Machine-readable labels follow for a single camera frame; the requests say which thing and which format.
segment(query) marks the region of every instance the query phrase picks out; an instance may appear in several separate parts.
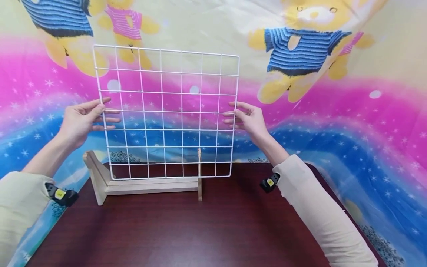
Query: yellow label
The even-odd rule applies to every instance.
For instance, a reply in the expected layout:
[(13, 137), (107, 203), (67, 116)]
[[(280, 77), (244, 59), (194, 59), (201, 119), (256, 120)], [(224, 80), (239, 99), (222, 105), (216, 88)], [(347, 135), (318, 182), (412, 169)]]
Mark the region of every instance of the yellow label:
[(65, 193), (64, 190), (58, 189), (55, 192), (55, 198), (61, 200), (65, 196)]
[(270, 186), (274, 186), (274, 182), (273, 182), (273, 180), (271, 180), (270, 178), (268, 178), (268, 179), (267, 179), (267, 183), (268, 183)]

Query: wire grid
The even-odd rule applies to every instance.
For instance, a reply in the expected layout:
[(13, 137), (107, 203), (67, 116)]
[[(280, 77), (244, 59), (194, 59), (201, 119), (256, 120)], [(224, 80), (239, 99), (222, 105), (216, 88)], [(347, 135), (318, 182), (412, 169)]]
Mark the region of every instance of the wire grid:
[[(96, 56), (95, 56), (95, 49), (99, 47), (99, 48), (110, 48), (110, 49), (114, 49), (114, 55), (115, 55), (115, 64), (116, 67), (115, 68), (102, 68), (102, 67), (98, 67), (97, 66), (97, 61), (96, 61)], [(119, 61), (118, 61), (118, 56), (117, 56), (117, 50), (118, 49), (131, 49), (132, 51), (137, 50), (138, 53), (138, 61), (139, 61), (139, 69), (131, 69), (131, 68), (119, 68)], [(160, 56), (160, 70), (144, 70), (141, 68), (141, 51), (152, 51), (152, 52), (158, 52), (159, 56)], [(201, 64), (203, 63), (203, 56), (214, 56), (214, 57), (219, 57), (220, 59), (220, 66), (219, 66), (219, 73), (204, 73), (203, 72), (203, 64), (201, 66), (201, 70), (200, 72), (185, 72), (183, 69), (183, 66), (181, 64), (181, 71), (164, 71), (163, 70), (163, 66), (162, 66), (162, 53), (164, 52), (168, 52), (168, 53), (177, 53), (180, 55), (181, 57), (181, 63), (183, 62), (183, 57), (185, 54), (193, 54), (193, 55), (200, 55), (201, 56)], [(233, 144), (234, 144), (234, 122), (235, 122), (235, 116), (233, 116), (233, 126), (232, 129), (219, 129), (219, 116), (222, 114), (222, 112), (219, 111), (219, 107), (220, 107), (220, 96), (228, 96), (228, 97), (233, 97), (234, 102), (237, 101), (237, 90), (238, 90), (238, 85), (239, 85), (239, 73), (240, 73), (240, 57), (237, 55), (228, 55), (228, 54), (218, 54), (218, 53), (203, 53), (203, 52), (192, 52), (192, 51), (182, 51), (182, 50), (165, 50), (165, 49), (152, 49), (152, 48), (138, 48), (138, 47), (122, 47), (122, 46), (111, 46), (111, 45), (100, 45), (100, 44), (96, 44), (93, 46), (93, 56), (94, 56), (94, 63), (95, 63), (95, 70), (96, 70), (96, 78), (97, 78), (97, 85), (98, 85), (98, 92), (99, 92), (99, 97), (101, 99), (102, 102), (102, 98), (103, 92), (109, 92), (109, 90), (104, 90), (101, 87), (101, 82), (100, 82), (100, 77), (99, 77), (99, 70), (108, 70), (108, 71), (116, 71), (117, 72), (117, 80), (118, 83), (120, 85), (120, 71), (137, 71), (140, 74), (140, 85), (141, 85), (141, 90), (140, 91), (126, 91), (126, 90), (122, 90), (121, 86), (120, 86), (120, 90), (117, 92), (120, 95), (120, 110), (121, 111), (121, 119), (123, 122), (123, 128), (122, 129), (107, 129), (107, 123), (105, 121), (105, 114), (102, 114), (102, 119), (103, 119), (103, 124), (104, 124), (104, 132), (105, 132), (105, 139), (106, 139), (106, 146), (107, 146), (107, 152), (108, 152), (108, 163), (110, 165), (110, 174), (111, 174), (111, 179), (112, 180), (141, 180), (141, 179), (165, 179), (165, 178), (190, 178), (190, 177), (195, 177), (195, 176), (186, 176), (185, 172), (184, 172), (184, 166), (186, 164), (197, 164), (195, 162), (185, 162), (184, 158), (185, 158), (185, 154), (184, 154), (184, 149), (186, 148), (201, 148), (201, 132), (202, 131), (215, 131), (216, 132), (216, 145), (215, 146), (203, 146), (204, 148), (215, 148), (215, 159), (213, 161), (208, 161), (208, 162), (202, 162), (200, 161), (199, 158), (199, 163), (202, 164), (202, 166), (204, 164), (215, 164), (215, 174), (214, 175), (203, 175), (202, 174), (202, 178), (210, 178), (210, 177), (230, 177), (231, 175), (231, 167), (232, 167), (232, 157), (233, 157)], [(222, 74), (222, 64), (223, 64), (223, 58), (233, 58), (237, 61), (237, 69), (236, 69), (236, 74)], [(142, 73), (159, 73), (160, 74), (160, 83), (161, 83), (161, 91), (160, 92), (152, 92), (150, 91), (150, 94), (160, 94), (161, 95), (161, 111), (151, 111), (151, 110), (146, 110), (146, 107), (144, 105), (144, 93), (148, 93), (147, 91), (144, 91), (143, 89), (143, 76)], [(165, 73), (175, 73), (175, 74), (179, 74), (181, 76), (181, 92), (164, 92), (163, 90), (163, 75)], [(165, 128), (165, 124), (164, 124), (164, 115), (168, 112), (173, 112), (176, 113), (175, 111), (165, 111), (164, 109), (164, 95), (167, 94), (179, 94), (181, 95), (181, 107), (183, 107), (183, 95), (186, 94), (191, 94), (191, 95), (195, 95), (195, 93), (185, 93), (183, 92), (183, 76), (184, 75), (200, 75), (200, 91), (199, 93), (197, 93), (200, 97), (200, 108), (198, 112), (193, 112), (193, 111), (184, 111), (184, 109), (180, 109), (179, 113), (181, 114), (181, 129), (166, 129)], [(219, 88), (218, 88), (218, 94), (210, 94), (210, 93), (203, 93), (202, 90), (202, 77), (203, 76), (211, 76), (211, 75), (215, 75), (215, 76), (219, 76)], [(222, 94), (221, 93), (221, 77), (224, 76), (234, 76), (236, 78), (236, 88), (234, 90), (234, 94)], [(122, 97), (122, 93), (135, 93), (138, 92), (141, 94), (141, 99), (142, 99), (142, 110), (127, 110), (124, 106), (123, 106), (123, 97)], [(217, 105), (217, 112), (202, 112), (202, 95), (211, 95), (211, 96), (218, 96), (218, 105)], [(126, 123), (125, 123), (125, 117), (124, 117), (124, 111), (132, 111), (132, 112), (141, 112), (143, 115), (143, 120), (144, 120), (144, 128), (143, 129), (134, 129), (134, 128), (126, 128)], [(145, 138), (145, 146), (129, 146), (128, 145), (128, 140), (127, 140), (127, 134), (126, 131), (143, 131), (145, 132), (145, 137), (147, 136), (147, 131), (152, 131), (152, 130), (158, 130), (158, 129), (148, 129), (147, 125), (146, 125), (146, 113), (150, 113), (150, 112), (161, 112), (161, 117), (162, 117), (162, 132), (163, 132), (163, 146), (149, 146), (148, 145), (148, 138)], [(184, 129), (184, 120), (183, 120), (183, 115), (185, 113), (196, 113), (199, 115), (199, 127), (198, 129)], [(216, 120), (216, 129), (202, 129), (201, 128), (201, 120), (202, 120), (202, 114), (215, 114), (217, 117)], [(125, 141), (125, 146), (111, 146), (109, 144), (108, 141), (108, 132), (109, 131), (124, 131), (124, 141)], [(182, 143), (181, 146), (166, 146), (166, 140), (165, 140), (165, 131), (181, 131), (181, 138), (182, 138)], [(184, 146), (184, 132), (185, 131), (198, 131), (199, 132), (199, 145), (198, 146)], [(218, 143), (218, 134), (219, 132), (223, 132), (223, 131), (228, 131), (231, 134), (231, 145), (229, 146), (219, 146)], [(111, 152), (110, 149), (117, 149), (117, 148), (122, 148), (126, 150), (126, 154), (127, 154), (127, 163), (113, 163), (111, 161)], [(134, 163), (130, 161), (129, 158), (129, 149), (130, 148), (141, 148), (141, 149), (145, 149), (146, 150), (146, 156), (147, 156), (147, 162), (146, 163)], [(164, 160), (163, 162), (149, 162), (149, 148), (163, 148), (164, 150)], [(166, 148), (181, 148), (181, 158), (182, 158), (182, 162), (175, 162), (175, 161), (169, 161), (166, 158)], [(230, 155), (229, 155), (229, 161), (218, 161), (218, 149), (219, 148), (229, 148), (230, 149)], [(167, 173), (167, 165), (168, 164), (181, 164), (182, 165), (182, 175), (180, 176), (169, 176)], [(217, 165), (218, 164), (229, 164), (229, 171), (227, 175), (218, 175), (217, 174)], [(129, 178), (116, 178), (113, 175), (113, 166), (115, 165), (127, 165), (128, 166), (128, 170), (129, 170)], [(131, 172), (131, 165), (147, 165), (147, 177), (132, 177), (132, 172)], [(150, 173), (149, 173), (149, 166), (150, 165), (164, 165), (164, 177), (150, 177)]]

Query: cream background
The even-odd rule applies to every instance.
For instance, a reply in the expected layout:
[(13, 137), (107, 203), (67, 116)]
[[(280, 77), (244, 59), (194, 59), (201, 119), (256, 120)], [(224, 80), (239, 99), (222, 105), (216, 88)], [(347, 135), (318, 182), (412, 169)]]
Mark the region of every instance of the cream background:
[[(162, 30), (157, 35), (142, 34), (145, 47), (239, 55), (240, 77), (254, 81), (264, 79), (269, 55), (249, 48), (247, 34), (260, 27), (284, 25), (279, 0), (158, 0), (150, 3), (137, 0), (133, 7), (162, 24)], [(363, 31), (373, 34), (377, 42), (366, 50), (353, 49), (349, 73), (395, 79), (423, 88), (427, 67), (427, 32), (422, 30), (422, 25), (426, 21), (423, 12), (426, 9), (426, 1), (407, 0), (403, 3), (389, 0), (363, 27)], [(101, 29), (97, 19), (89, 18), (96, 43), (114, 45), (113, 33)], [(35, 46), (30, 38), (37, 37), (37, 31), (22, 3), (14, 0), (3, 5), (0, 23), (3, 37), (15, 37), (12, 40), (20, 37), (22, 46), (17, 49), (23, 54), (31, 51), (39, 53), (39, 50), (32, 49)], [(149, 57), (158, 67), (158, 54), (149, 53)], [(189, 56), (185, 61), (185, 68), (200, 70), (200, 57)], [(176, 70), (181, 64), (174, 55), (163, 56), (164, 62), (168, 63), (170, 70)], [(205, 57), (203, 62), (204, 72), (218, 71), (218, 58)], [(235, 59), (224, 59), (222, 73), (234, 74), (236, 68)]]

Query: finger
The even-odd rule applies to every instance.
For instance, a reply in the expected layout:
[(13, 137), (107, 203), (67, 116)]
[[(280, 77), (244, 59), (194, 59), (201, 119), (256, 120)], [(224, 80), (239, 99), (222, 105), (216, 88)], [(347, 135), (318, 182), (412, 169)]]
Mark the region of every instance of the finger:
[[(108, 103), (111, 101), (111, 97), (103, 97), (102, 98), (102, 103)], [(93, 109), (95, 108), (97, 105), (99, 105), (101, 103), (101, 101), (99, 99), (95, 99), (86, 103), (82, 103), (82, 104), (78, 104), (78, 106), (84, 108), (84, 109)]]
[[(122, 119), (120, 119), (120, 118), (105, 117), (106, 123), (119, 123), (121, 121), (122, 121)], [(96, 123), (96, 122), (104, 122), (104, 120), (102, 119), (102, 117), (98, 117), (94, 120), (94, 123)]]
[(236, 118), (236, 121), (234, 121), (234, 119), (226, 119), (226, 120), (222, 120), (222, 122), (225, 124), (243, 123), (242, 120), (239, 118)]
[(120, 110), (117, 109), (106, 109), (104, 111), (105, 114), (120, 114)]
[(234, 105), (236, 105), (237, 108), (243, 108), (243, 109), (250, 109), (250, 110), (254, 110), (257, 107), (253, 106), (251, 104), (245, 103), (245, 102), (230, 102), (228, 103), (230, 106), (234, 107)]
[[(116, 126), (114, 125), (107, 125), (107, 129), (114, 129), (116, 128)], [(92, 126), (92, 131), (103, 131), (105, 130), (103, 125), (93, 125)]]
[(245, 126), (243, 124), (236, 124), (236, 125), (234, 125), (234, 128), (237, 129), (237, 130), (244, 130)]
[(224, 117), (233, 117), (234, 116), (234, 112), (233, 111), (227, 111), (225, 113), (222, 114)]
[(104, 110), (105, 110), (105, 105), (104, 104), (98, 104), (86, 116), (93, 123), (99, 116), (101, 116), (101, 114), (104, 112)]
[(240, 109), (235, 109), (234, 114), (236, 117), (238, 117), (241, 121), (243, 121), (248, 115), (246, 115), (245, 112), (241, 111)]

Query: wrist device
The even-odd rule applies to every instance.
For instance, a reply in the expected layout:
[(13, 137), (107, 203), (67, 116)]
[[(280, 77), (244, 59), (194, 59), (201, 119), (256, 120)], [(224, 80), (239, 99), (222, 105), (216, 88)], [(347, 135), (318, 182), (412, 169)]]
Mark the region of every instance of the wrist device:
[(273, 173), (273, 175), (267, 179), (264, 179), (260, 183), (260, 187), (264, 190), (266, 193), (270, 193), (271, 191), (276, 188), (277, 183), (279, 182), (280, 174)]
[(56, 187), (53, 183), (45, 183), (49, 197), (60, 206), (71, 207), (79, 198), (79, 194), (74, 190), (64, 191)]

